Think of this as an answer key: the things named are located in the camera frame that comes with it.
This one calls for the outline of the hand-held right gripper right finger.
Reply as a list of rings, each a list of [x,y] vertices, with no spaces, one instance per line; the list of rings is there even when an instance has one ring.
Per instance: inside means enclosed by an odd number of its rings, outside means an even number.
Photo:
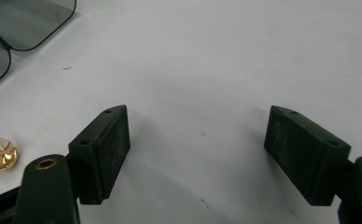
[[[310,205],[332,203],[350,145],[299,112],[273,105],[264,148]]]

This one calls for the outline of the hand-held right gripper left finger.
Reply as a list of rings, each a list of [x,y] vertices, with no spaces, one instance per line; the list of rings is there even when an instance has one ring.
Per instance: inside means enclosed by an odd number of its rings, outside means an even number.
[[[77,197],[82,204],[101,204],[110,197],[131,148],[126,105],[107,108],[69,145]]]

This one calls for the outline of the gold earring with clear stopper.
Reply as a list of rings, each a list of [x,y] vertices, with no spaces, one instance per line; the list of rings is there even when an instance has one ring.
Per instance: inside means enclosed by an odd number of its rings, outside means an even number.
[[[0,136],[0,172],[12,168],[17,163],[18,157],[15,146]]]

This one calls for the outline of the transparent grey compartment box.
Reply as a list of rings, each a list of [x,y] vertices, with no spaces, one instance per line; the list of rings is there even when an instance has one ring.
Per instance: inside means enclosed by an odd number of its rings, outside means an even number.
[[[11,51],[36,49],[67,23],[77,0],[0,0],[0,80]]]

